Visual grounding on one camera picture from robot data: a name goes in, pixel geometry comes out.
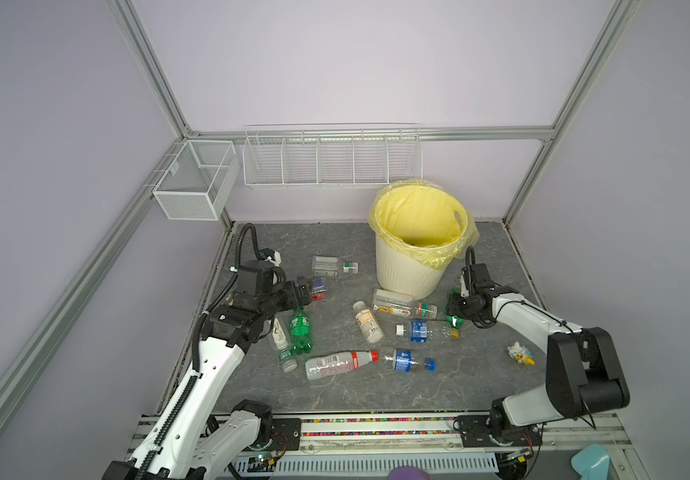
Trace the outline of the green bottle yellow cap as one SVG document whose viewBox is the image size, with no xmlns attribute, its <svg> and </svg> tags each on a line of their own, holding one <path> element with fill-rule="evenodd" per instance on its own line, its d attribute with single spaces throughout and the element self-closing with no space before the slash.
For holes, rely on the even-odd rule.
<svg viewBox="0 0 690 480">
<path fill-rule="evenodd" d="M 450 337 L 454 340 L 460 338 L 461 328 L 466 321 L 466 309 L 466 299 L 462 296 L 461 290 L 459 288 L 450 290 L 447 295 L 445 316 L 450 327 Z"/>
</svg>

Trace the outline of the clear bottle blue label white cap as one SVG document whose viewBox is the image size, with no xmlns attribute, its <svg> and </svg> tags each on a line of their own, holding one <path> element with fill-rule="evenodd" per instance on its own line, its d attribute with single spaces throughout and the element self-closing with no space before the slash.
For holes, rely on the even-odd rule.
<svg viewBox="0 0 690 480">
<path fill-rule="evenodd" d="M 454 337 L 452 328 L 446 322 L 435 320 L 404 321 L 394 327 L 394 332 L 399 339 L 420 344 Z"/>
</svg>

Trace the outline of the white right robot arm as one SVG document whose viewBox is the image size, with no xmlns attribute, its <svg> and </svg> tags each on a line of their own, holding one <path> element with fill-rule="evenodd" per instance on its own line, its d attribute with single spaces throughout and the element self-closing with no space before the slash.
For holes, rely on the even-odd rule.
<svg viewBox="0 0 690 480">
<path fill-rule="evenodd" d="M 465 252 L 458 292 L 448 295 L 447 319 L 479 329 L 505 325 L 546 354 L 545 381 L 492 402 L 478 429 L 509 445 L 538 425 L 586 418 L 627 407 L 631 394 L 614 341 L 600 327 L 582 327 L 538 307 L 516 289 L 495 282 L 488 266 Z"/>
</svg>

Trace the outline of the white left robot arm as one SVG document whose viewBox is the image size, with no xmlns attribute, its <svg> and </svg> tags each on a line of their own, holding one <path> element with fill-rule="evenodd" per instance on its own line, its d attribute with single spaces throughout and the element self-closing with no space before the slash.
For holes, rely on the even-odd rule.
<svg viewBox="0 0 690 480">
<path fill-rule="evenodd" d="M 275 317 L 314 301 L 313 281 L 288 279 L 277 251 L 255 248 L 253 259 L 243 260 L 246 239 L 257 239 L 251 223 L 236 239 L 228 285 L 197 320 L 183 381 L 153 430 L 129 459 L 111 462 L 104 478 L 215 479 L 244 449 L 271 443 L 272 409 L 257 401 L 241 401 L 215 431 L 206 431 L 228 380 L 249 349 L 271 332 Z"/>
</svg>

